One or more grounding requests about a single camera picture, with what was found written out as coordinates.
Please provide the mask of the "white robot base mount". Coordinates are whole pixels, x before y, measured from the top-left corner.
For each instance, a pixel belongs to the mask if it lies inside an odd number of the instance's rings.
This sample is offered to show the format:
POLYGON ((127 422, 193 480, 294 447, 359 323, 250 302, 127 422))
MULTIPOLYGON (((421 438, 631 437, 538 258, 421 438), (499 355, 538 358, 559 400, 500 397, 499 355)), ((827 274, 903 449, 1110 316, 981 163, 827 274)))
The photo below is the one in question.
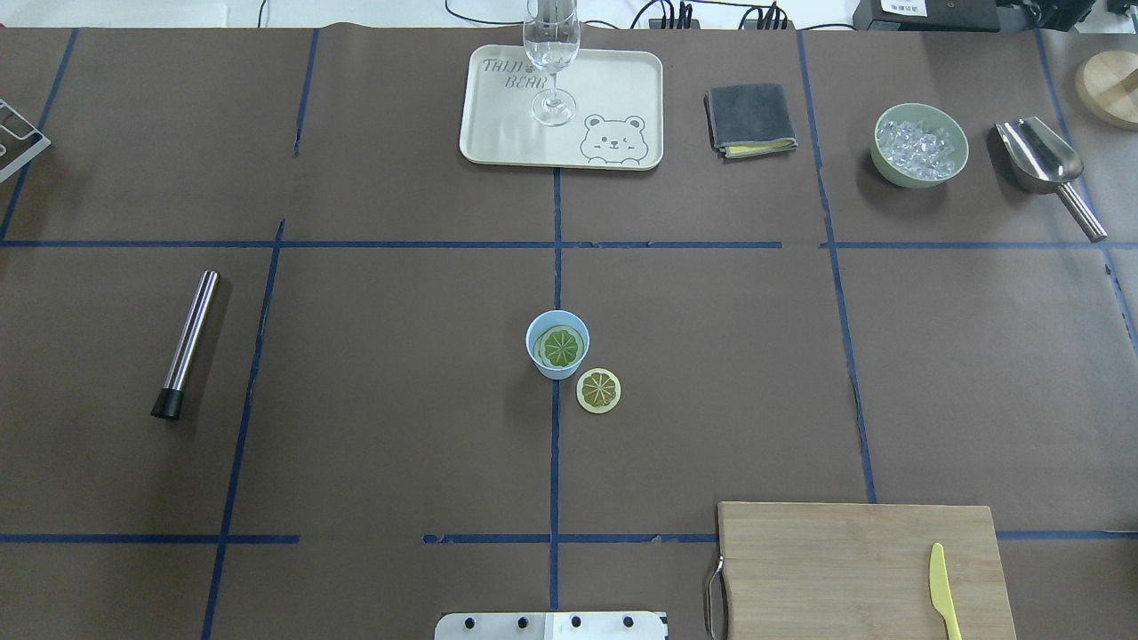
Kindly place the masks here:
POLYGON ((663 612, 452 612, 435 639, 668 639, 663 612))

